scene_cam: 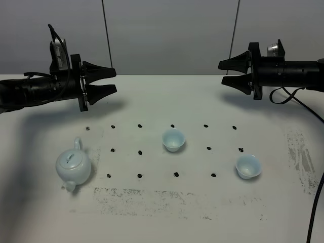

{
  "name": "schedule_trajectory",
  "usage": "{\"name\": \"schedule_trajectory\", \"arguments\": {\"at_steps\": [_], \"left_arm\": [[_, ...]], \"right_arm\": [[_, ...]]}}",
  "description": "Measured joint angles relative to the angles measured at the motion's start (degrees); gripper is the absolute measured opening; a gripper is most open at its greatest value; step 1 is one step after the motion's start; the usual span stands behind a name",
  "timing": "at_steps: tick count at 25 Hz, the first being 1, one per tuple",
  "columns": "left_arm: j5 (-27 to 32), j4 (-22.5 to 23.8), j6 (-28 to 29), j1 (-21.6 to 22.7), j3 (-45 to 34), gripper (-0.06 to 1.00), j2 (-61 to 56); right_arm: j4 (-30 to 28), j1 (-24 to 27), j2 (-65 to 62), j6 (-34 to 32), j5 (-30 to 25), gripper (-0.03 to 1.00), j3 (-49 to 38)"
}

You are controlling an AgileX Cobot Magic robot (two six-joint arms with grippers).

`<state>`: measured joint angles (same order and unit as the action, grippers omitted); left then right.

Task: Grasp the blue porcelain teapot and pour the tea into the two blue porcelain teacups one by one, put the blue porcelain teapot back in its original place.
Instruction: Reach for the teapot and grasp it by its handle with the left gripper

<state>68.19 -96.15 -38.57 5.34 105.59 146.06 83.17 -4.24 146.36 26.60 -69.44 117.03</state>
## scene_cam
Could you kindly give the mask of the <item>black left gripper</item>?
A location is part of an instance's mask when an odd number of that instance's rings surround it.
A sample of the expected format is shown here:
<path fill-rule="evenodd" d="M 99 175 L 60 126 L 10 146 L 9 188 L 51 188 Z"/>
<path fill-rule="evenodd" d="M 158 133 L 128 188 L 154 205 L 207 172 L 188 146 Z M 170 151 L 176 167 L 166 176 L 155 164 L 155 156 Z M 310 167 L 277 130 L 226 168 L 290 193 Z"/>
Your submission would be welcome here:
<path fill-rule="evenodd" d="M 61 93 L 67 82 L 68 70 L 59 70 L 55 59 L 52 60 L 52 63 L 50 65 L 50 75 L 55 78 L 52 80 L 53 88 L 56 88 L 58 90 L 54 92 L 54 97 L 56 98 L 54 101 L 77 99 L 80 111 L 88 111 L 84 85 L 81 82 L 83 73 L 80 55 L 73 54 L 70 57 L 71 69 L 69 82 L 64 93 L 60 96 L 59 94 Z M 102 98 L 116 93 L 115 85 L 89 85 L 90 83 L 98 80 L 116 77 L 116 71 L 114 68 L 98 66 L 83 61 L 83 71 L 87 85 L 87 100 L 90 105 L 94 105 Z"/>

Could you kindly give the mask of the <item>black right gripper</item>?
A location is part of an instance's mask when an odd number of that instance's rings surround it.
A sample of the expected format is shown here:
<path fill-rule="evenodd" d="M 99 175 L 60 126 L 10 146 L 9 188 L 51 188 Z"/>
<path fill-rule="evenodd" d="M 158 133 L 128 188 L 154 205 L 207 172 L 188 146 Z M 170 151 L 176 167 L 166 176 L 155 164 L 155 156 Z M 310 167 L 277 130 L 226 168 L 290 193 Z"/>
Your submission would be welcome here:
<path fill-rule="evenodd" d="M 249 61 L 251 61 L 252 74 L 247 74 L 250 67 Z M 260 53 L 259 44 L 255 42 L 249 43 L 248 51 L 236 57 L 220 61 L 218 69 L 244 73 L 244 75 L 238 76 L 225 76 L 222 78 L 221 84 L 237 89 L 247 95 L 250 95 L 253 90 L 254 99 L 261 100 L 263 87 L 282 86 L 284 64 L 285 61 L 267 61 L 266 56 L 262 56 Z"/>

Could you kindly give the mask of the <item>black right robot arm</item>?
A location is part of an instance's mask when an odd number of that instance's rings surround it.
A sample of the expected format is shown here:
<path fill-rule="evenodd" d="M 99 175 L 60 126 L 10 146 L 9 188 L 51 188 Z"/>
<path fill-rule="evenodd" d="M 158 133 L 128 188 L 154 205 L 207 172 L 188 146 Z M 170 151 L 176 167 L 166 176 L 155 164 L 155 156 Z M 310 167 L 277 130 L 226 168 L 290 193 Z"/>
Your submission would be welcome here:
<path fill-rule="evenodd" d="M 262 56 L 259 43 L 249 43 L 244 53 L 219 62 L 220 70 L 241 72 L 225 76 L 222 84 L 261 100 L 263 87 L 304 88 L 323 92 L 323 59 L 317 61 L 286 61 L 285 50 L 277 41 L 268 56 Z"/>

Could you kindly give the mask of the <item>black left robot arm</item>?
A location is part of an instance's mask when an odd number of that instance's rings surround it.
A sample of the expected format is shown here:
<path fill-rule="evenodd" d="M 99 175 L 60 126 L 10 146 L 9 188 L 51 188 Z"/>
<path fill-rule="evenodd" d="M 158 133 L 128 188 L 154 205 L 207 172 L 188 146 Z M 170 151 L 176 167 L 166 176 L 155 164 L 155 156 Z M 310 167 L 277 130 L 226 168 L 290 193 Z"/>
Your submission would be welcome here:
<path fill-rule="evenodd" d="M 24 75 L 26 78 L 23 79 L 1 81 L 3 112 L 70 99 L 77 99 L 80 111 L 87 111 L 88 105 L 117 92 L 114 84 L 91 84 L 116 77 L 115 69 L 81 61 L 79 54 L 71 55 L 70 70 L 51 70 L 50 74 L 27 72 Z"/>

